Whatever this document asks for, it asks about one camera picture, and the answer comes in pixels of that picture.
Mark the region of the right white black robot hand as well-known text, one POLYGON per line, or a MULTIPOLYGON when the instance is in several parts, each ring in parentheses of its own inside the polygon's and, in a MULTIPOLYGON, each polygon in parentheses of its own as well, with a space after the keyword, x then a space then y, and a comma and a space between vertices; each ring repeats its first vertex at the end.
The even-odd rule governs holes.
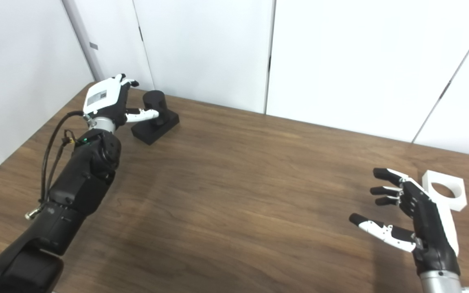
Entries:
POLYGON ((418 275, 427 271, 449 271, 461 275, 457 233, 448 204, 430 195, 416 180, 399 171, 374 168, 373 175, 391 183, 391 186, 370 188, 370 193, 377 196, 375 204, 400 208, 412 220, 413 230, 368 219, 357 213, 351 214, 349 221, 384 243, 410 252, 418 275))

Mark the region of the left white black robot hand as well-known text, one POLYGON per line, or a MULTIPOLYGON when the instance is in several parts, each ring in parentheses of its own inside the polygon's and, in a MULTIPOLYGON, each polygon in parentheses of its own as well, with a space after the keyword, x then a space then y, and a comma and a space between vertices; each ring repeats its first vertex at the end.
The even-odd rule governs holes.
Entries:
POLYGON ((89 127, 98 128, 102 120, 117 128, 126 123, 158 118, 160 113, 154 109, 127 108, 128 91, 138 85, 138 81, 118 74, 91 86, 83 105, 83 117, 89 127))

